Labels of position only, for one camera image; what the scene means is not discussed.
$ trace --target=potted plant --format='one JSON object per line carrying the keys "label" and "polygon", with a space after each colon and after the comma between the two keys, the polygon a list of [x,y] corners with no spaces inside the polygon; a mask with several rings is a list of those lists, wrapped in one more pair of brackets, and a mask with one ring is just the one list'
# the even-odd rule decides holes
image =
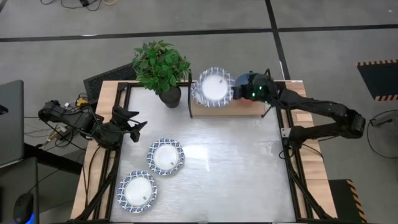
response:
{"label": "potted plant", "polygon": [[192,72],[187,58],[181,57],[171,46],[173,45],[163,40],[144,43],[142,48],[134,49],[136,57],[132,60],[132,66],[137,80],[145,88],[154,90],[169,108],[174,108],[181,98],[181,89],[177,82],[185,80]]}

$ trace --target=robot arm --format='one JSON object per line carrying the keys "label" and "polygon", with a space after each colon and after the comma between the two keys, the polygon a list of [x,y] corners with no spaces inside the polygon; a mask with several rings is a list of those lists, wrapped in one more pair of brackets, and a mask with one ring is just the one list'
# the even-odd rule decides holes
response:
{"label": "robot arm", "polygon": [[320,101],[302,97],[298,93],[285,88],[278,88],[269,73],[254,73],[249,77],[248,84],[235,86],[234,99],[245,98],[262,101],[284,110],[303,110],[332,118],[335,122],[310,128],[291,127],[287,133],[289,144],[301,148],[307,139],[318,139],[328,136],[341,136],[348,139],[360,138],[363,135],[366,120],[355,110],[332,101]]}
{"label": "robot arm", "polygon": [[[93,138],[99,146],[108,150],[117,150],[120,146],[120,136],[130,133],[130,138],[138,142],[140,130],[147,124],[147,121],[140,123],[130,118],[138,115],[139,112],[128,111],[118,105],[112,109],[112,119],[103,124],[104,118],[94,114],[90,107],[77,111],[70,111],[62,108],[56,100],[46,102],[39,111],[39,118],[44,122],[64,123],[79,132],[83,137]],[[136,124],[131,127],[128,121]]]}

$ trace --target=black flower pot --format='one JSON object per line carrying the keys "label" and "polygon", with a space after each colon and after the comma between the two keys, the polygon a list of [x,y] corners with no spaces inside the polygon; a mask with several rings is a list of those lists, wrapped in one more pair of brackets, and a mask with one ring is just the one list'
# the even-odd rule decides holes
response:
{"label": "black flower pot", "polygon": [[180,103],[181,89],[178,86],[177,87],[170,86],[170,88],[167,92],[161,92],[159,94],[159,98],[169,108],[175,108]]}

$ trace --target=blue patterned plate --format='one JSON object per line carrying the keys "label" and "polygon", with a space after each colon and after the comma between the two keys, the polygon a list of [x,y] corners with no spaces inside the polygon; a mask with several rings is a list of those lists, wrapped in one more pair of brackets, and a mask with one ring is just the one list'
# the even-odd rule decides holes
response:
{"label": "blue patterned plate", "polygon": [[219,108],[227,105],[233,98],[234,80],[223,68],[212,67],[200,73],[195,83],[194,92],[196,99],[203,105],[212,108]]}
{"label": "blue patterned plate", "polygon": [[159,175],[169,175],[184,163],[185,156],[181,144],[168,138],[154,142],[147,155],[149,168]]}
{"label": "blue patterned plate", "polygon": [[120,181],[117,191],[118,202],[131,213],[147,210],[155,201],[157,187],[154,178],[146,171],[132,171]]}
{"label": "blue patterned plate", "polygon": [[[234,86],[235,80],[229,79],[228,83],[230,83],[231,86]],[[195,103],[207,106],[206,100],[204,100],[202,95],[200,94],[200,90],[198,88],[198,82],[193,82],[191,84],[191,95]]]}

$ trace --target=green leaves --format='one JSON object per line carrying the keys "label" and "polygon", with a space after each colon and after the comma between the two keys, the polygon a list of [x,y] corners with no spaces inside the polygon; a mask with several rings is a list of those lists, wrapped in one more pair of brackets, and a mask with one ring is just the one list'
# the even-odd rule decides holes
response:
{"label": "green leaves", "polygon": [[136,52],[138,52],[138,53],[141,53],[141,52],[142,52],[142,49],[139,48],[139,47],[135,48],[134,50],[135,50]]}
{"label": "green leaves", "polygon": [[172,75],[170,78],[170,85],[177,86],[177,80],[175,79],[174,75]]}
{"label": "green leaves", "polygon": [[167,70],[167,78],[171,78],[173,76],[173,71],[171,69]]}
{"label": "green leaves", "polygon": [[144,43],[142,48],[134,49],[132,67],[137,80],[147,89],[154,90],[157,95],[168,91],[170,86],[177,86],[177,82],[185,80],[191,73],[187,58],[181,57],[170,46],[173,45],[161,40]]}
{"label": "green leaves", "polygon": [[162,89],[162,91],[167,91],[167,90],[169,90],[170,85],[167,82],[161,82],[160,88]]}
{"label": "green leaves", "polygon": [[149,48],[148,48],[148,45],[147,45],[147,44],[143,44],[143,45],[142,45],[142,49],[143,49],[146,53],[149,53]]}
{"label": "green leaves", "polygon": [[169,66],[167,66],[167,65],[162,65],[162,69],[163,69],[163,71],[167,72],[167,70],[169,69]]}
{"label": "green leaves", "polygon": [[169,65],[172,63],[172,58],[169,55],[166,56],[166,63]]}
{"label": "green leaves", "polygon": [[140,64],[139,67],[142,68],[142,69],[147,68],[147,67],[148,67],[148,62],[147,62],[147,61],[143,61],[143,62]]}

